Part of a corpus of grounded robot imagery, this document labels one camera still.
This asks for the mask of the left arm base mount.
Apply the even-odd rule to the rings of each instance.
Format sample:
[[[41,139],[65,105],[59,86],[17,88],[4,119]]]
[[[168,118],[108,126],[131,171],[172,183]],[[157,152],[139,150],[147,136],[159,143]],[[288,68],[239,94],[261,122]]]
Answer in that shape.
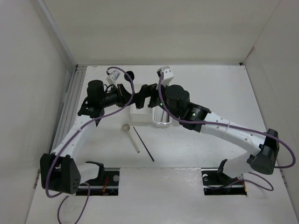
[[[77,196],[86,196],[90,186],[91,196],[117,196],[119,193],[120,169],[105,168],[103,163],[88,161],[78,166],[81,176]]]

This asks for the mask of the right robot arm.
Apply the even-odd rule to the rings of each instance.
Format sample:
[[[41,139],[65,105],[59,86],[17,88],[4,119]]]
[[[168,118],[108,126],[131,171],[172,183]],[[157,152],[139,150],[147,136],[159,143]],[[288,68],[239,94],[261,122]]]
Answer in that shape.
[[[143,85],[134,96],[138,109],[143,108],[146,98],[150,98],[149,108],[159,106],[165,109],[182,127],[223,139],[246,151],[221,162],[216,172],[220,183],[226,184],[234,177],[251,171],[273,174],[279,152],[277,131],[269,129],[264,133],[238,126],[210,109],[192,103],[189,92],[180,85]]]

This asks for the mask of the dark thin chopstick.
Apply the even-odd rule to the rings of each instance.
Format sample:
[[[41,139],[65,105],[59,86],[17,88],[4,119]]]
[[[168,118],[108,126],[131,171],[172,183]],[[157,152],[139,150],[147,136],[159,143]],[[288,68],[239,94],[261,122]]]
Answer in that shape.
[[[152,160],[153,162],[155,162],[153,156],[152,156],[151,153],[149,152],[148,148],[146,147],[145,143],[143,142],[141,136],[139,135],[139,133],[137,132],[137,130],[136,130],[136,128],[135,128],[134,126],[133,126],[133,129],[134,129],[135,133],[137,134],[139,140],[141,141],[142,145],[144,146],[145,150],[147,151],[148,155],[150,156],[151,160]]]

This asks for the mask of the cream wooden spoon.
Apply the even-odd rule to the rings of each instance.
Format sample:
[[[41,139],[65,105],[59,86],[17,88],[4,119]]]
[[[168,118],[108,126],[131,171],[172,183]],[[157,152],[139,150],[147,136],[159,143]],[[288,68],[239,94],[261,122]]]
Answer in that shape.
[[[135,140],[134,140],[134,138],[133,138],[133,136],[130,132],[130,125],[129,124],[122,125],[121,130],[129,137],[129,139],[130,139],[133,147],[137,151],[137,153],[140,153],[140,150],[139,150],[139,148],[138,148],[138,146],[137,146],[137,144],[136,144],[136,142],[135,142]]]

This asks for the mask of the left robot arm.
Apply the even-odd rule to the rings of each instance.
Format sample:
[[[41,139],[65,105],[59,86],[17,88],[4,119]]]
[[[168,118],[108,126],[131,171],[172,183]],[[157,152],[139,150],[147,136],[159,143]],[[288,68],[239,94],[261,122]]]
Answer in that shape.
[[[116,105],[123,110],[134,101],[135,93],[129,93],[122,84],[112,91],[106,91],[100,80],[88,83],[87,97],[78,111],[77,118],[61,143],[48,154],[40,158],[41,184],[47,197],[52,198],[51,191],[58,195],[73,195],[81,184],[91,181],[100,185],[105,178],[102,163],[87,161],[81,166],[76,160],[87,137],[97,128],[103,118],[104,109]]]

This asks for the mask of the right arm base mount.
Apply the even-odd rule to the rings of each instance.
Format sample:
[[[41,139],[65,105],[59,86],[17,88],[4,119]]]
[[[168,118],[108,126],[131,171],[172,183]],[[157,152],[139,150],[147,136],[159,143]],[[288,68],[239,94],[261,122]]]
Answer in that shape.
[[[227,159],[218,168],[202,168],[203,191],[206,196],[247,195],[243,175],[231,178],[223,174],[223,167]]]

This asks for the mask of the black spoon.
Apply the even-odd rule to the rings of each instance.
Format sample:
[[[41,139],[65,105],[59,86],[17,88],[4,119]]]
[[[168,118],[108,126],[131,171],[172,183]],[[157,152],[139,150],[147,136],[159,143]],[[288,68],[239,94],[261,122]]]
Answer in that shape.
[[[133,81],[135,78],[135,75],[133,73],[133,71],[128,70],[126,71],[126,73],[124,74],[124,79],[128,82]]]

